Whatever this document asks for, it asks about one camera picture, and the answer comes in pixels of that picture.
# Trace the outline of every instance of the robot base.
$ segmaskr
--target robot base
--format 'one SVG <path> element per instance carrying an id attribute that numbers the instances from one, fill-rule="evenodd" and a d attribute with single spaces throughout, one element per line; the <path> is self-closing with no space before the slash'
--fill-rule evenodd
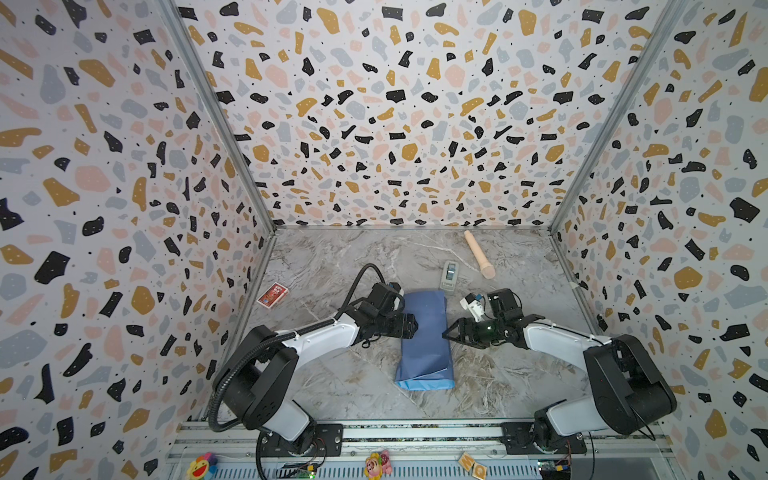
<path id="1" fill-rule="evenodd" d="M 507 455 L 540 455 L 541 451 L 534 445 L 533 422 L 502 423 L 502 443 L 507 449 Z M 562 442 L 554 445 L 551 453 L 568 454 L 568 442 L 571 443 L 571 453 L 587 453 L 587 445 L 580 434 L 563 437 Z"/>
<path id="2" fill-rule="evenodd" d="M 341 441 L 344 438 L 344 426 L 341 423 L 319 423 L 315 428 L 315 437 L 325 442 L 317 442 L 320 450 L 316 453 L 318 458 L 323 457 L 323 449 L 328 457 L 338 457 L 341 455 Z M 291 442 L 288 442 L 280 435 L 265 436 L 266 443 L 261 447 L 262 457 L 291 457 L 296 454 L 291 453 Z M 310 449 L 307 454 L 301 456 L 310 456 L 315 452 Z"/>

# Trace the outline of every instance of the robotic arm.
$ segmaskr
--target robotic arm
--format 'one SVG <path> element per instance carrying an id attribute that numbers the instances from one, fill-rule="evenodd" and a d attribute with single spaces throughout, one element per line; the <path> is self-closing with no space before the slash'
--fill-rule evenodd
<path id="1" fill-rule="evenodd" d="M 510 289 L 488 293 L 493 317 L 485 314 L 482 296 L 461 300 L 472 318 L 461 318 L 443 338 L 478 349 L 511 343 L 547 353 L 586 372 L 592 395 L 561 401 L 534 414 L 531 435 L 540 450 L 556 449 L 565 437 L 611 428 L 629 435 L 677 408 L 677 400 L 640 340 L 572 330 L 540 315 L 523 315 Z"/>
<path id="2" fill-rule="evenodd" d="M 367 297 L 350 303 L 357 283 L 369 268 L 378 273 L 380 281 Z M 298 404 L 285 400 L 294 370 L 336 349 L 357 343 L 367 348 L 380 336 L 413 338 L 419 324 L 413 315 L 402 312 L 404 308 L 400 285 L 385 283 L 379 269 L 368 263 L 333 318 L 290 331 L 273 332 L 263 325 L 253 328 L 214 380 L 207 413 L 209 426 L 215 432 L 239 423 L 249 430 L 270 430 L 286 441 L 290 452 L 306 452 L 316 438 L 316 423 Z M 256 361 L 267 365 L 261 369 Z M 218 422 L 222 402 L 237 419 Z"/>

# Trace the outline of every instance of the plush toy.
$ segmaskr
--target plush toy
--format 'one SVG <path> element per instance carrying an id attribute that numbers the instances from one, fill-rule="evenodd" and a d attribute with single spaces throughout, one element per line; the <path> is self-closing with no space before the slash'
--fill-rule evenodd
<path id="1" fill-rule="evenodd" d="M 216 475 L 216 456 L 213 453 L 208 452 L 205 455 L 197 457 L 190 463 L 190 467 L 187 470 L 188 480 L 211 480 Z"/>
<path id="2" fill-rule="evenodd" d="M 369 480 L 379 480 L 382 475 L 392 474 L 392 463 L 389 461 L 389 452 L 384 450 L 372 453 L 366 460 L 366 475 Z"/>

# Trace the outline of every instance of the terrazzo wallpaper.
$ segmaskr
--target terrazzo wallpaper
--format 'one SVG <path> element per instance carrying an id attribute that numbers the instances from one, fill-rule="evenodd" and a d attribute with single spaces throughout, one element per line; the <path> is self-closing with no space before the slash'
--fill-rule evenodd
<path id="1" fill-rule="evenodd" d="M 158 478 L 260 226 L 154 3 L 0 14 L 0 477 Z"/>
<path id="2" fill-rule="evenodd" d="M 278 225 L 549 223 L 662 0 L 178 0 Z"/>
<path id="3" fill-rule="evenodd" d="M 768 2 L 690 2 L 557 238 L 642 339 L 688 478 L 768 472 Z"/>

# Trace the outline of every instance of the folded garment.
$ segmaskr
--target folded garment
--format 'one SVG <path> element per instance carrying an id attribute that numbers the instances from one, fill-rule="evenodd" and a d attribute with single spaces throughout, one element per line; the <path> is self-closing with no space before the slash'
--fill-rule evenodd
<path id="1" fill-rule="evenodd" d="M 453 361 L 445 330 L 445 294 L 441 290 L 405 295 L 405 313 L 412 313 L 419 330 L 402 341 L 402 358 L 395 383 L 411 391 L 452 389 Z"/>

